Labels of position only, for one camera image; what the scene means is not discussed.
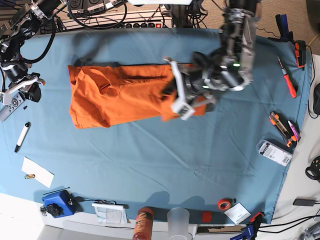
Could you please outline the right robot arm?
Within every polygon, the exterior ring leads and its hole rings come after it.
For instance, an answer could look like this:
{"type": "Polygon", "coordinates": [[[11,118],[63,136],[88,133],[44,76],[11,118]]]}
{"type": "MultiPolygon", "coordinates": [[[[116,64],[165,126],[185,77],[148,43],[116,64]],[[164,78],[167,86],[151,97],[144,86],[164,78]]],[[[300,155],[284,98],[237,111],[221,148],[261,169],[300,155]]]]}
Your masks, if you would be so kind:
{"type": "Polygon", "coordinates": [[[49,52],[57,33],[55,16],[67,8],[73,21],[86,29],[95,28],[78,20],[72,10],[74,0],[32,0],[18,9],[17,13],[0,27],[0,102],[6,106],[13,101],[14,93],[23,99],[38,102],[41,99],[40,86],[45,81],[38,73],[29,73],[33,64],[40,62],[49,52]],[[21,55],[26,40],[35,36],[47,24],[51,25],[51,36],[43,53],[35,59],[21,55]]]}

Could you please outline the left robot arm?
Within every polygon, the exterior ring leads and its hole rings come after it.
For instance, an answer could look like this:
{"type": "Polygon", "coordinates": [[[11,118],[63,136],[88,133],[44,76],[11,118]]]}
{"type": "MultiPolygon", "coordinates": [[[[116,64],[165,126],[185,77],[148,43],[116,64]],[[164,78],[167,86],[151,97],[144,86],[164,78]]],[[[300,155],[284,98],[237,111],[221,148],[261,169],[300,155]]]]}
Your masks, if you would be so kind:
{"type": "Polygon", "coordinates": [[[209,54],[192,53],[191,65],[170,57],[173,79],[162,90],[161,118],[188,120],[214,108],[225,92],[242,91],[252,80],[259,0],[229,0],[219,29],[220,47],[209,54]]]}

